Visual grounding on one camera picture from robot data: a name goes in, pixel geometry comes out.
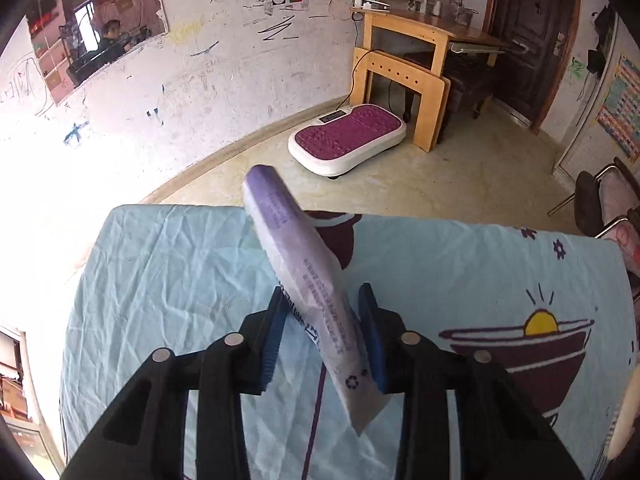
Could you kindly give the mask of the purple white plastic package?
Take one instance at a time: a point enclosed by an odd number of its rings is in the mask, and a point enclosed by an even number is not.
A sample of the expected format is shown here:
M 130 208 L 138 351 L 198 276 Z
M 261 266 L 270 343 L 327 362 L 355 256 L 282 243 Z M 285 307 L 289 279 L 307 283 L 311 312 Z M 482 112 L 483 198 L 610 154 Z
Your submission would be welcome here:
M 265 165 L 250 168 L 243 200 L 292 313 L 318 347 L 350 424 L 361 434 L 387 398 L 372 379 L 344 280 L 360 215 L 303 211 L 276 168 Z

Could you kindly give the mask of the light blue patterned tablecloth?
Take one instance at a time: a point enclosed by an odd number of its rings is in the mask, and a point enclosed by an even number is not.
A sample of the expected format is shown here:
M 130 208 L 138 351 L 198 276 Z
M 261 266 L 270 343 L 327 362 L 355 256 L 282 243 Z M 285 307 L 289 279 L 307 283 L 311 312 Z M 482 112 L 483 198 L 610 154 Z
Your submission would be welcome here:
M 639 349 L 620 251 L 604 240 L 447 220 L 315 211 L 349 296 L 378 304 L 440 348 L 485 350 L 521 383 L 588 479 Z M 268 304 L 277 278 L 238 207 L 120 206 L 79 281 L 63 358 L 67 454 L 157 348 L 200 351 Z M 256 479 L 389 479 L 402 400 L 357 434 L 308 330 L 289 318 L 273 381 L 242 401 Z

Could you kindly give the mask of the pink patterned cushion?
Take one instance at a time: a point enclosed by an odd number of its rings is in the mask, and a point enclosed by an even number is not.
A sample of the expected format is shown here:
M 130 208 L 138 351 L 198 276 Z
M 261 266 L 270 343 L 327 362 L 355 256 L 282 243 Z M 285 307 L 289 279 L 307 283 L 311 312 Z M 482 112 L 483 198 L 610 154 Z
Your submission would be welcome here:
M 619 216 L 626 216 L 629 209 L 639 206 L 636 193 L 617 172 L 609 172 L 602 178 L 599 196 L 604 224 L 609 224 Z M 628 221 L 620 222 L 604 237 L 616 241 L 627 270 L 639 276 L 639 234 L 634 226 Z

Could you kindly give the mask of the purple white vibration platform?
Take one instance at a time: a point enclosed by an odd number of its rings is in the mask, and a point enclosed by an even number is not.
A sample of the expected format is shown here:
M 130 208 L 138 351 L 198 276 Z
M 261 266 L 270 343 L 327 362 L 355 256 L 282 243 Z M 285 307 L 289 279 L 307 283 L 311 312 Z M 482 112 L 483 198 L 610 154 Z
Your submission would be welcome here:
M 288 138 L 288 151 L 304 168 L 336 179 L 406 136 L 407 125 L 375 104 L 345 106 L 314 118 Z

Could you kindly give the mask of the small wooden stool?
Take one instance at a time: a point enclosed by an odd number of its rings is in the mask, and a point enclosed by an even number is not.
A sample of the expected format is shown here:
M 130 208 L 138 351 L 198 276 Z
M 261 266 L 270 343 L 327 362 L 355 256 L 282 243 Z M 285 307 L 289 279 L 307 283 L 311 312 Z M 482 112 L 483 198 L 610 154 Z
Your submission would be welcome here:
M 350 105 L 369 102 L 371 75 L 393 81 L 420 96 L 413 144 L 424 152 L 430 152 L 436 146 L 442 128 L 450 81 L 398 56 L 378 49 L 356 47 L 352 58 L 352 88 L 348 96 Z

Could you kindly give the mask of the dark piano bench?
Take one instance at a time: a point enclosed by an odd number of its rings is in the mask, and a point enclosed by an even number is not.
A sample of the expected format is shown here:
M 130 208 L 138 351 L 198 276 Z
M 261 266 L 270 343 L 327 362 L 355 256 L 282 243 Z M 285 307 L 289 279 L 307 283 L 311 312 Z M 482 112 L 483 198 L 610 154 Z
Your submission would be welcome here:
M 442 76 L 450 81 L 444 117 L 437 142 L 442 140 L 452 115 L 460 110 L 472 110 L 480 116 L 482 106 L 494 93 L 497 72 L 488 64 L 489 54 L 449 53 Z

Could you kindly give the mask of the wooden desk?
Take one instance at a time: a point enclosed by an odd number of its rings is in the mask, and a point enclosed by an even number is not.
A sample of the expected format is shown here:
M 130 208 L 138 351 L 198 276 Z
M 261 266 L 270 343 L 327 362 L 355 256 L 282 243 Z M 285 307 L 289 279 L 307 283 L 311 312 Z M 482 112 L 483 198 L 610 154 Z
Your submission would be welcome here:
M 354 11 L 363 15 L 362 46 L 367 50 L 372 50 L 373 31 L 376 28 L 432 44 L 434 54 L 430 72 L 435 76 L 442 74 L 449 52 L 487 53 L 489 65 L 494 66 L 497 55 L 506 52 L 508 47 L 487 32 L 419 12 L 358 8 L 354 8 Z

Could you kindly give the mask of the dark brown entrance door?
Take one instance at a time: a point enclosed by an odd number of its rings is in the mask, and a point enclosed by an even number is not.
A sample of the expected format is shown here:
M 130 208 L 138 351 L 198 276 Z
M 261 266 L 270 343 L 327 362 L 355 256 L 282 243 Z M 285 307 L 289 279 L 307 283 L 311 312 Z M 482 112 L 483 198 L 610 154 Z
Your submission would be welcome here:
M 560 88 L 580 0 L 488 0 L 487 31 L 501 40 L 495 97 L 537 131 Z

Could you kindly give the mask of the colourful wall poster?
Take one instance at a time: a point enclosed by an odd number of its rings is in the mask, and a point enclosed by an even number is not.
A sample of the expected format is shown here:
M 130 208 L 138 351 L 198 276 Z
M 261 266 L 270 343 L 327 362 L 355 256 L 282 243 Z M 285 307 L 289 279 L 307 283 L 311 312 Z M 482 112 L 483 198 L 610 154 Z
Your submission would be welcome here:
M 596 121 L 631 162 L 639 158 L 639 91 L 639 67 L 622 54 Z

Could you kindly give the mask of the wall mirror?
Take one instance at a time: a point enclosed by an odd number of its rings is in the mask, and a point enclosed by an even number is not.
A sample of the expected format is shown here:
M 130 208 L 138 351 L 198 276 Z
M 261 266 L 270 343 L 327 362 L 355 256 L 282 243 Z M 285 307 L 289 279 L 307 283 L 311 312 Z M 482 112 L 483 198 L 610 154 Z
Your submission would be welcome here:
M 160 0 L 34 0 L 26 20 L 57 103 L 103 66 L 166 32 Z

